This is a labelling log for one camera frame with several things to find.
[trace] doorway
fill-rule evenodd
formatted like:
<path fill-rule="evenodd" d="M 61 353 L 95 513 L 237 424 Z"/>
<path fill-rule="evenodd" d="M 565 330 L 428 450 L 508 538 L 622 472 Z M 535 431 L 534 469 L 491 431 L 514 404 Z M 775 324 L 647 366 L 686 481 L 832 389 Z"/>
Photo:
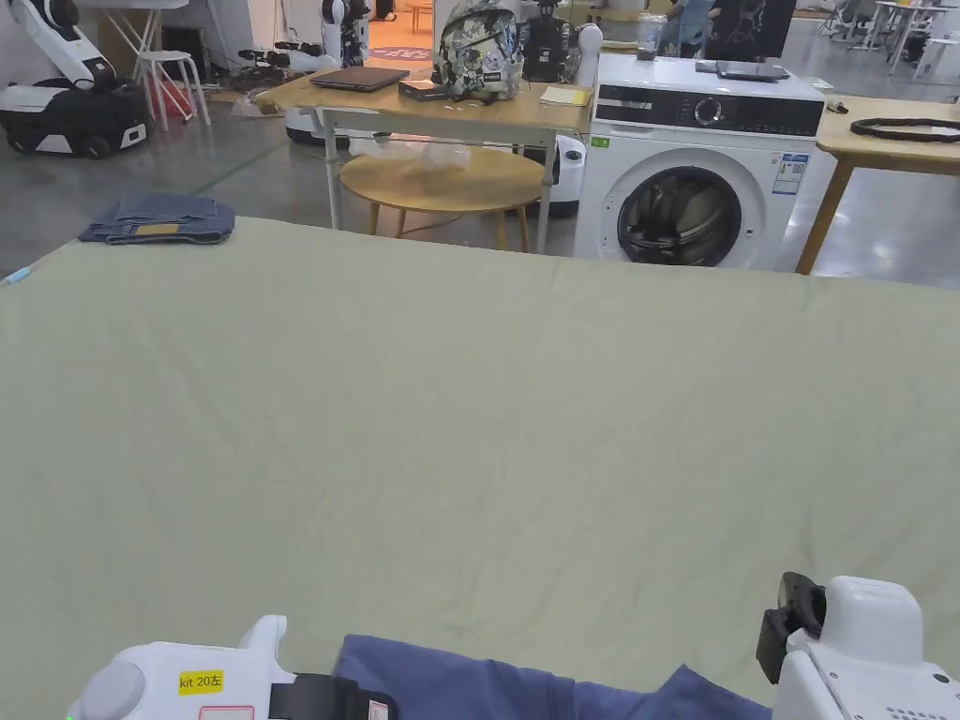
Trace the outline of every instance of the doorway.
<path fill-rule="evenodd" d="M 370 65 L 419 70 L 433 66 L 432 0 L 371 0 Z M 393 21 L 373 20 L 393 6 Z"/>

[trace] washing machine control panel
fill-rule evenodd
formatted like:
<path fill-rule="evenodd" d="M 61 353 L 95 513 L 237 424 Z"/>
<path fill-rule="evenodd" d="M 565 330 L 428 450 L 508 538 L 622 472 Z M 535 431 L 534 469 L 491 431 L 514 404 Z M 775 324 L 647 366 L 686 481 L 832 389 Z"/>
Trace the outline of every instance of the washing machine control panel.
<path fill-rule="evenodd" d="M 824 104 L 815 100 L 705 94 L 601 84 L 596 118 L 673 128 L 814 137 Z"/>

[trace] laptop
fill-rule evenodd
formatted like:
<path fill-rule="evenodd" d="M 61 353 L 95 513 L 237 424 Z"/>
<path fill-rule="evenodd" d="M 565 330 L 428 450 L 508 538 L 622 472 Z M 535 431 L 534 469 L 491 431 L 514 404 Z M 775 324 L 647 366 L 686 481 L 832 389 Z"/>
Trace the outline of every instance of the laptop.
<path fill-rule="evenodd" d="M 332 73 L 310 78 L 317 87 L 332 87 L 336 90 L 354 92 L 374 92 L 387 85 L 398 83 L 410 74 L 409 70 L 396 70 L 390 67 L 345 67 Z"/>
<path fill-rule="evenodd" d="M 764 62 L 717 61 L 717 75 L 724 80 L 748 80 L 760 83 L 775 83 L 786 80 L 790 73 L 779 65 Z"/>

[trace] glass jar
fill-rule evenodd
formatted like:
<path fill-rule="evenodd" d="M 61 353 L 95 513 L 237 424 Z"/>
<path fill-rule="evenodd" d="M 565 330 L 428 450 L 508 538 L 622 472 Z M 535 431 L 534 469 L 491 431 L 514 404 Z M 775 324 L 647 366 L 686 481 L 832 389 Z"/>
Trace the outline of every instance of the glass jar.
<path fill-rule="evenodd" d="M 636 22 L 636 59 L 652 60 L 660 48 L 666 15 L 641 15 Z"/>

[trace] yellow label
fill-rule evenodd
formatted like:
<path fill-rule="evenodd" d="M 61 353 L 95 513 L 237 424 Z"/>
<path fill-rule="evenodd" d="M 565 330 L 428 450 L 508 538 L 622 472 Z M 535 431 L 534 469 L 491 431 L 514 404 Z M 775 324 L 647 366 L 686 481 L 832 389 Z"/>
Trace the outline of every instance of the yellow label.
<path fill-rule="evenodd" d="M 180 229 L 176 223 L 165 225 L 141 225 L 136 229 L 137 235 L 170 235 Z"/>
<path fill-rule="evenodd" d="M 180 673 L 180 695 L 210 695 L 223 691 L 223 670 L 194 670 Z"/>

